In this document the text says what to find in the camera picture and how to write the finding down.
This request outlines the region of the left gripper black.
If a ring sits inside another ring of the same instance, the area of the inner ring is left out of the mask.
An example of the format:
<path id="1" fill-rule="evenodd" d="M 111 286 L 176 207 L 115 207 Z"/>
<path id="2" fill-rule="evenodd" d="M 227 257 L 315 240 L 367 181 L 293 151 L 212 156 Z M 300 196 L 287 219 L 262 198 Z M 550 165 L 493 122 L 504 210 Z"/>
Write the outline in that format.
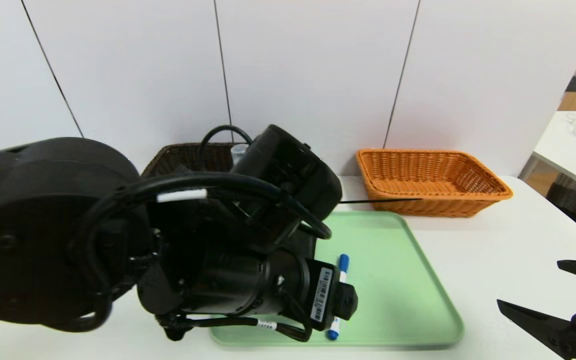
<path id="1" fill-rule="evenodd" d="M 334 317 L 350 321 L 358 308 L 355 287 L 339 282 L 339 270 L 312 257 L 281 249 L 264 262 L 262 315 L 288 319 L 299 332 L 324 331 Z"/>

